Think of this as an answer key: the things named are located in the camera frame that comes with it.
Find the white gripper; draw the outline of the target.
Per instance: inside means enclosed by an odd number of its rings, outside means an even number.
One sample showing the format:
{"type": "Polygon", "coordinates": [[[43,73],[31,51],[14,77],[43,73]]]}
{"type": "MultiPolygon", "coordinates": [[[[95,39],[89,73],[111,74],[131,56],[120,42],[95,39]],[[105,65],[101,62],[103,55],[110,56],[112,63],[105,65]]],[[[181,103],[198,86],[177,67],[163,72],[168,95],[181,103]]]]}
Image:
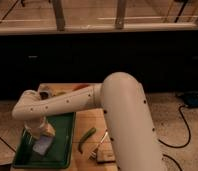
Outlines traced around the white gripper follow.
{"type": "Polygon", "coordinates": [[[39,138],[41,135],[48,137],[55,136],[55,129],[48,123],[45,117],[25,121],[24,126],[34,138],[39,138]]]}

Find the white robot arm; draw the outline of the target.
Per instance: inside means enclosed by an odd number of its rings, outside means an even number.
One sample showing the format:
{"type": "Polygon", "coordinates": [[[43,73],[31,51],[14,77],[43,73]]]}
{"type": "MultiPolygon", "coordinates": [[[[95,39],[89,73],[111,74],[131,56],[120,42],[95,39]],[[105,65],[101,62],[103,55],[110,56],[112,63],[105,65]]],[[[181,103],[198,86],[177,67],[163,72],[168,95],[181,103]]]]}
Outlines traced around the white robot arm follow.
{"type": "Polygon", "coordinates": [[[103,110],[119,171],[166,171],[143,86],[128,73],[115,72],[101,83],[46,100],[26,90],[12,116],[31,121],[97,108],[103,110]]]}

